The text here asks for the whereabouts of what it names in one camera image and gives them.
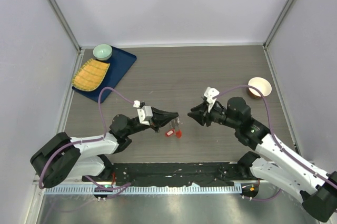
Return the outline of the white brown bowl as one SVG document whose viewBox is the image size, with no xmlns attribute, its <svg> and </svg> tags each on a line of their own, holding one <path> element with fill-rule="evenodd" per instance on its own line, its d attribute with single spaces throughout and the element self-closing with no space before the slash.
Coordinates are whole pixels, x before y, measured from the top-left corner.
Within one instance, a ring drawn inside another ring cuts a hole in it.
<svg viewBox="0 0 337 224">
<path fill-rule="evenodd" d="M 248 82 L 248 85 L 258 89 L 264 97 L 268 96 L 272 92 L 272 85 L 268 80 L 262 77 L 251 78 Z M 261 98 L 260 93 L 256 91 L 254 88 L 248 88 L 247 93 L 255 99 Z"/>
</svg>

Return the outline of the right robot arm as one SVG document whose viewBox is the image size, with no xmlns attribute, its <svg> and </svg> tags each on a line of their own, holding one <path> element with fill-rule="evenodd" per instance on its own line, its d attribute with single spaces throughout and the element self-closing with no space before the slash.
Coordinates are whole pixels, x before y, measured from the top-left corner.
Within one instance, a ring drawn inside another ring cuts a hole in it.
<svg viewBox="0 0 337 224">
<path fill-rule="evenodd" d="M 251 149 L 238 161 L 237 171 L 243 179 L 268 181 L 298 200 L 320 222 L 335 213 L 336 172 L 328 173 L 290 149 L 252 117 L 242 97 L 230 98 L 226 106 L 204 100 L 188 116 L 202 126 L 217 123 L 235 130 L 239 142 Z"/>
</svg>

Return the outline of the red capped key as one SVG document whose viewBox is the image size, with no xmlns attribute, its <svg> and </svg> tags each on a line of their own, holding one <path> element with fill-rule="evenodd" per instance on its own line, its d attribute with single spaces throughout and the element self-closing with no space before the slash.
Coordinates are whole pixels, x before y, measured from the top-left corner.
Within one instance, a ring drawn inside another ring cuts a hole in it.
<svg viewBox="0 0 337 224">
<path fill-rule="evenodd" d="M 175 135 L 175 130 L 174 130 L 174 129 L 171 129 L 171 130 L 167 131 L 167 132 L 165 133 L 165 135 L 166 135 L 167 137 L 170 137 L 170 136 L 172 136 L 172 135 Z"/>
</svg>

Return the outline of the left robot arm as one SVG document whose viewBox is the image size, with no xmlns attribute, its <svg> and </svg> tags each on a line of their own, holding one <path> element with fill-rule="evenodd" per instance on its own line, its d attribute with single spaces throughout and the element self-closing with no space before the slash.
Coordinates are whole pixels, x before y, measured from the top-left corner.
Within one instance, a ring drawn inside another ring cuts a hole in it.
<svg viewBox="0 0 337 224">
<path fill-rule="evenodd" d="M 130 135 L 152 129 L 158 132 L 177 119 L 177 112 L 169 112 L 144 105 L 137 116 L 116 115 L 107 132 L 92 137 L 70 137 L 60 132 L 51 138 L 30 159 L 39 176 L 39 187 L 53 188 L 66 179 L 78 176 L 107 181 L 112 164 L 107 155 L 124 151 L 132 142 Z"/>
</svg>

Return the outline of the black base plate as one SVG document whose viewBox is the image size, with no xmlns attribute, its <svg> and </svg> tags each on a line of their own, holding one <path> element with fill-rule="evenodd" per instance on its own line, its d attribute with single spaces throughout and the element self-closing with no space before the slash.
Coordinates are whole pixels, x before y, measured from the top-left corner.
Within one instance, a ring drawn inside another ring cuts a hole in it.
<svg viewBox="0 0 337 224">
<path fill-rule="evenodd" d="M 183 187 L 193 183 L 201 187 L 231 186 L 235 181 L 257 180 L 247 168 L 230 162 L 114 163 L 96 182 L 115 182 L 121 186 Z"/>
</svg>

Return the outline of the right aluminium frame post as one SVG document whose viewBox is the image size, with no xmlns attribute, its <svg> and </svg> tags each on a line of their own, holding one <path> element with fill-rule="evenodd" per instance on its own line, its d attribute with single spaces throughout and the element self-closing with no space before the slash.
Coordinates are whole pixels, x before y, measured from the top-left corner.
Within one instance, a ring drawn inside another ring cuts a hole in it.
<svg viewBox="0 0 337 224">
<path fill-rule="evenodd" d="M 272 40 L 274 39 L 276 33 L 278 32 L 279 28 L 281 27 L 283 21 L 287 17 L 288 13 L 290 12 L 292 6 L 294 5 L 296 0 L 286 0 L 284 6 L 282 7 L 280 13 L 277 16 L 275 23 L 272 26 L 271 31 L 269 32 L 264 44 L 263 48 L 267 49 L 271 44 Z"/>
</svg>

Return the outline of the green ceramic bowl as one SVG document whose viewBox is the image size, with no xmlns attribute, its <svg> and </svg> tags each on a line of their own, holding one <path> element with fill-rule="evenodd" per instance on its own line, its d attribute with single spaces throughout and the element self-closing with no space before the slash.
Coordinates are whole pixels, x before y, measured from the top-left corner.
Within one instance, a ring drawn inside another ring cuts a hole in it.
<svg viewBox="0 0 337 224">
<path fill-rule="evenodd" d="M 108 60 L 112 55 L 112 47 L 108 44 L 99 44 L 93 49 L 93 56 L 100 61 Z"/>
</svg>

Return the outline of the blue tray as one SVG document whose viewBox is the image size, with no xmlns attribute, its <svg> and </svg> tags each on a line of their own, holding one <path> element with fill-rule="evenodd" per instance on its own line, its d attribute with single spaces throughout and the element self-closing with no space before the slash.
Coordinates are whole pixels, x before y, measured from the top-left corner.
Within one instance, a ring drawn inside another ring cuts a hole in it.
<svg viewBox="0 0 337 224">
<path fill-rule="evenodd" d="M 113 46 L 111 47 L 113 50 L 111 57 L 106 61 L 102 61 L 104 63 L 110 63 L 110 67 L 107 71 L 107 74 L 103 82 L 99 85 L 98 89 L 91 92 L 86 92 L 72 87 L 72 89 L 75 92 L 80 93 L 83 96 L 97 103 L 98 102 L 103 103 L 111 92 L 111 90 L 106 90 L 102 94 L 100 94 L 102 89 L 105 87 L 115 88 L 119 83 L 119 81 L 123 78 L 123 76 L 127 73 L 127 71 L 137 60 L 137 57 L 135 55 L 128 53 L 122 49 Z"/>
</svg>

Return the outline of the left aluminium frame post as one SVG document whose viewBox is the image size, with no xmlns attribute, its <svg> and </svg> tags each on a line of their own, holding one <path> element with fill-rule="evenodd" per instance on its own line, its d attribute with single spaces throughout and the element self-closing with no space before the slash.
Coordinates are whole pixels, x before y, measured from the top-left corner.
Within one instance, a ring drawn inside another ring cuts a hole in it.
<svg viewBox="0 0 337 224">
<path fill-rule="evenodd" d="M 66 35 L 70 39 L 72 45 L 74 46 L 75 50 L 80 53 L 81 46 L 79 45 L 73 31 L 71 30 L 64 14 L 62 13 L 58 3 L 56 0 L 47 0 L 48 4 L 50 5 L 52 11 L 54 12 L 56 18 L 58 19 L 59 23 L 61 24 L 63 30 L 65 31 Z"/>
</svg>

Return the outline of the yellow woven mat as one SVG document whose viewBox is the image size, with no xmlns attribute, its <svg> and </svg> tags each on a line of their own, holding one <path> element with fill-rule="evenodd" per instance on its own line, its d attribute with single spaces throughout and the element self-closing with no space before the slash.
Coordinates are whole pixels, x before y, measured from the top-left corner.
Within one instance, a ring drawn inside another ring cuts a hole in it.
<svg viewBox="0 0 337 224">
<path fill-rule="evenodd" d="M 90 58 L 72 78 L 72 86 L 78 90 L 91 92 L 98 89 L 103 82 L 110 63 Z"/>
</svg>

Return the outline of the aluminium frame post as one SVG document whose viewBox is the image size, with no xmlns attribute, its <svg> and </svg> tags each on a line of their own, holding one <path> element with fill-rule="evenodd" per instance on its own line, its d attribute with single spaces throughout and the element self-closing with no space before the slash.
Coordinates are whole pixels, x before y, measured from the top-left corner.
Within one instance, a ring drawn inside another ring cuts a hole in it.
<svg viewBox="0 0 337 224">
<path fill-rule="evenodd" d="M 58 19 L 59 23 L 61 24 L 63 30 L 65 31 L 66 35 L 70 39 L 72 45 L 74 46 L 75 50 L 80 53 L 81 46 L 79 45 L 73 31 L 71 30 L 64 14 L 62 13 L 58 3 L 56 0 L 47 0 L 48 4 L 50 5 L 52 11 L 54 12 L 56 18 Z"/>
<path fill-rule="evenodd" d="M 274 39 L 276 33 L 278 32 L 279 28 L 281 27 L 283 21 L 287 17 L 288 13 L 290 12 L 292 6 L 294 5 L 296 0 L 286 0 L 284 6 L 282 7 L 280 13 L 277 16 L 275 23 L 272 26 L 271 31 L 269 32 L 264 44 L 263 48 L 267 49 L 271 44 L 272 40 Z"/>
</svg>

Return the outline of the grey keyring holder red handle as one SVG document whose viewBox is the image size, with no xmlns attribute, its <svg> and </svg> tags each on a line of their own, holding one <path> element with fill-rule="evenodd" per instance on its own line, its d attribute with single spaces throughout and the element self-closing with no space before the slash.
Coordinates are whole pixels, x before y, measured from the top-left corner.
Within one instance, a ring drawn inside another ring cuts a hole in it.
<svg viewBox="0 0 337 224">
<path fill-rule="evenodd" d="M 173 132 L 174 136 L 176 138 L 181 138 L 182 137 L 182 131 L 180 130 L 180 119 L 179 117 L 173 119 L 170 122 L 171 125 L 171 131 Z"/>
</svg>

